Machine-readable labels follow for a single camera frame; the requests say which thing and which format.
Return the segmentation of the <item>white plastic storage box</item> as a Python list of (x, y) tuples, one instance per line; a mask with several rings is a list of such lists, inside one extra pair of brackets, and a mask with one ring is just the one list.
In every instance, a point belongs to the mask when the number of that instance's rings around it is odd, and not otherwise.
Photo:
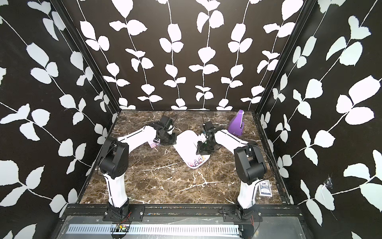
[(210, 155), (197, 153), (198, 142), (206, 140), (204, 134), (197, 135), (192, 130), (186, 130), (177, 136), (176, 144), (173, 147), (189, 168), (197, 169), (210, 158)]

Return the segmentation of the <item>purple sticker sheet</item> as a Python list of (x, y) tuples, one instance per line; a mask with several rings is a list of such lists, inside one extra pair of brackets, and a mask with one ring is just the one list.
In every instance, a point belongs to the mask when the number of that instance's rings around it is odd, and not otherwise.
[(149, 146), (150, 146), (151, 148), (155, 148), (155, 147), (157, 147), (157, 146), (160, 145), (160, 143), (157, 143), (157, 142), (154, 142), (154, 141), (149, 141), (148, 143), (149, 143)]

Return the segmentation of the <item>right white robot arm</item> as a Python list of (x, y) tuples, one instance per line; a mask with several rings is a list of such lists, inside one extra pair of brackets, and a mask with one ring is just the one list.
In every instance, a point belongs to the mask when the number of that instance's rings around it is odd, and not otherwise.
[(242, 209), (254, 207), (257, 187), (267, 173), (261, 148), (254, 141), (241, 140), (226, 129), (216, 128), (211, 121), (203, 124), (203, 134), (206, 140), (198, 141), (197, 154), (212, 154), (217, 145), (233, 153), (236, 173), (241, 180), (237, 202)]

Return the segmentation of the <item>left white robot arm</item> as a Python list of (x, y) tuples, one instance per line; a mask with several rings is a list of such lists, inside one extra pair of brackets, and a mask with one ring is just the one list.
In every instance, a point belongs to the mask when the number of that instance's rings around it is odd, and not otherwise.
[(98, 168), (105, 178), (109, 193), (109, 204), (120, 209), (128, 204), (124, 177), (128, 169), (129, 154), (139, 146), (152, 141), (161, 145), (176, 144), (173, 132), (175, 120), (162, 116), (159, 120), (146, 124), (128, 135), (107, 137), (99, 153)]

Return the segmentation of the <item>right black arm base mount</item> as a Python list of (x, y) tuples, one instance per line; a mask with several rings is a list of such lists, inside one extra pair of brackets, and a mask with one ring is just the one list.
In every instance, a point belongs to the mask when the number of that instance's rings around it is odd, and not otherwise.
[(219, 213), (223, 216), (225, 222), (250, 224), (263, 221), (257, 205), (253, 205), (248, 209), (243, 209), (240, 205), (223, 206)]

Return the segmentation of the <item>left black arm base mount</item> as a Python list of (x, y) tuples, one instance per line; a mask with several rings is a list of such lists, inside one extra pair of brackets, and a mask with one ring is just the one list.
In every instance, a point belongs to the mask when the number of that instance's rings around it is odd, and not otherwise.
[(141, 222), (144, 211), (145, 206), (142, 205), (125, 205), (121, 208), (116, 208), (108, 204), (102, 220), (104, 222), (114, 223)]

